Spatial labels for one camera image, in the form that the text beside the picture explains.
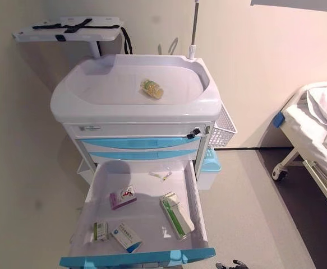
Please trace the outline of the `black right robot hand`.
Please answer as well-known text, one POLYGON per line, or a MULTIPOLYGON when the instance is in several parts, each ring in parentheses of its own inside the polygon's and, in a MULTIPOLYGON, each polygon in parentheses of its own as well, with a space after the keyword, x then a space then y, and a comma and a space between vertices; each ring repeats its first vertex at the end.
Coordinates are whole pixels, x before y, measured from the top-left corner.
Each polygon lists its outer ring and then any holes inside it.
POLYGON ((248 266, 242 261, 234 259, 233 264, 233 266, 228 267, 220 262, 217 262, 215 266, 217 269, 248 269, 248 266))

